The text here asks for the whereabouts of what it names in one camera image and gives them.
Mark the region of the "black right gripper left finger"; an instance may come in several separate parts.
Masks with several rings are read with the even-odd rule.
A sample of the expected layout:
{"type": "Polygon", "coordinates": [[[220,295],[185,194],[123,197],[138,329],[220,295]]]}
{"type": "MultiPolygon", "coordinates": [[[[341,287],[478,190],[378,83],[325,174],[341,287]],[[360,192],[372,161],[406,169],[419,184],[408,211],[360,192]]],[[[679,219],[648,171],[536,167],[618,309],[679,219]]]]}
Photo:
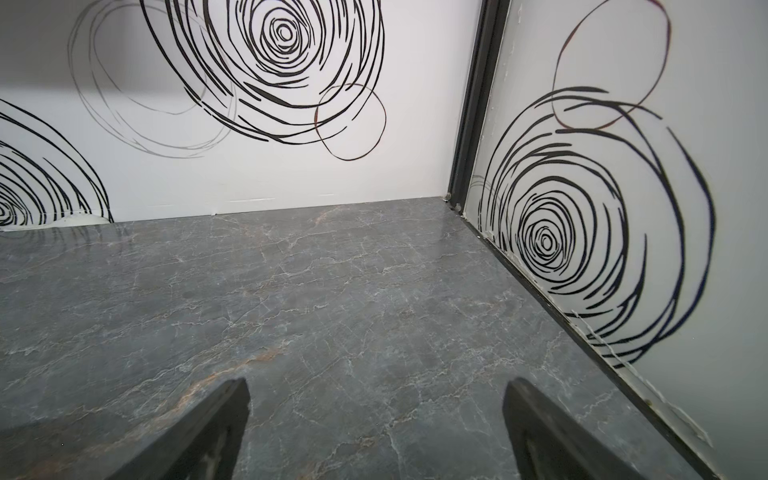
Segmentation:
{"type": "Polygon", "coordinates": [[[222,383],[112,479],[231,479],[249,417],[245,379],[222,383]]]}

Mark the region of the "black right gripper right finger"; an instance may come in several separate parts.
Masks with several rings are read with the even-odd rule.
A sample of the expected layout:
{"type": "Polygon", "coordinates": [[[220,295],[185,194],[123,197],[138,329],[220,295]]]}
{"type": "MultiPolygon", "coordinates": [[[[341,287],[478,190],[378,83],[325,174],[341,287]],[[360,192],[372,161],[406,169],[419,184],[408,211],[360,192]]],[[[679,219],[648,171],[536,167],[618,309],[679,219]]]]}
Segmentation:
{"type": "Polygon", "coordinates": [[[643,479],[524,378],[507,383],[502,412],[522,479],[643,479]]]}

